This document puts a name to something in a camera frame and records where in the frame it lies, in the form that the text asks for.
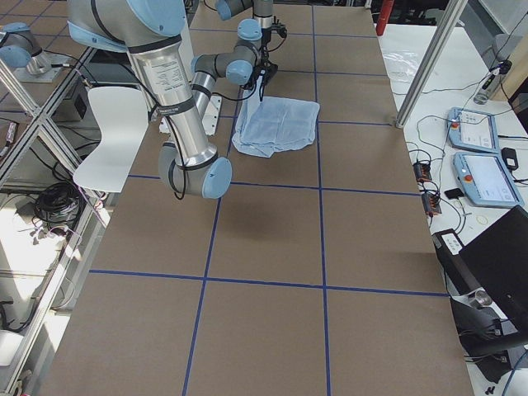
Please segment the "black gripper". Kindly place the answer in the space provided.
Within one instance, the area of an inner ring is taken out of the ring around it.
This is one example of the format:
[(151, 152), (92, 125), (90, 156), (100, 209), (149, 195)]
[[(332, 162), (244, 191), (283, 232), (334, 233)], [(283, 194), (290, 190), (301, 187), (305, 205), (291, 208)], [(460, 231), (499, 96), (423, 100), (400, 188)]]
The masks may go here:
[(268, 45), (270, 43), (271, 36), (274, 31), (276, 31), (276, 28), (274, 26), (270, 26), (267, 28), (261, 28), (261, 32), (262, 32), (261, 45)]
[(264, 87), (275, 77), (279, 67), (270, 61), (258, 64), (252, 71), (248, 82), (243, 85), (243, 89), (250, 92), (258, 92), (259, 103), (264, 97)]

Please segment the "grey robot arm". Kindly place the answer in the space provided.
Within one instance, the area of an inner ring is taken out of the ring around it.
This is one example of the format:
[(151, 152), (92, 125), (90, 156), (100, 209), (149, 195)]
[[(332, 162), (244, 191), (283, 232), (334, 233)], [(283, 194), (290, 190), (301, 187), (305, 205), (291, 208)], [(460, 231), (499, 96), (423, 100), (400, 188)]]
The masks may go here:
[(251, 9), (252, 18), (261, 27), (262, 45), (267, 46), (270, 43), (272, 27), (276, 20), (272, 0), (218, 0), (214, 6), (222, 21)]
[(226, 21), (251, 9), (238, 25), (238, 41), (228, 53), (204, 54), (186, 75), (180, 56), (186, 8), (182, 1), (70, 1), (68, 28), (78, 43), (129, 56), (134, 74), (165, 118), (172, 141), (161, 148), (158, 170), (179, 199), (218, 199), (228, 190), (232, 165), (207, 138), (202, 119), (218, 78), (253, 89), (265, 68), (271, 37), (271, 1), (218, 1)]

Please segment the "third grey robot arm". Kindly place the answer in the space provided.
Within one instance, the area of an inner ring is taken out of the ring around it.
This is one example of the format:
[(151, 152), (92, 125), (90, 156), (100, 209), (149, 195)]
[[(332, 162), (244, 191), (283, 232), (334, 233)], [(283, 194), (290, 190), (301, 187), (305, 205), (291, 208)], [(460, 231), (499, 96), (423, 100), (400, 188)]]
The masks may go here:
[(14, 70), (23, 83), (52, 83), (59, 69), (53, 67), (54, 55), (47, 54), (30, 27), (24, 22), (1, 26), (1, 60)]

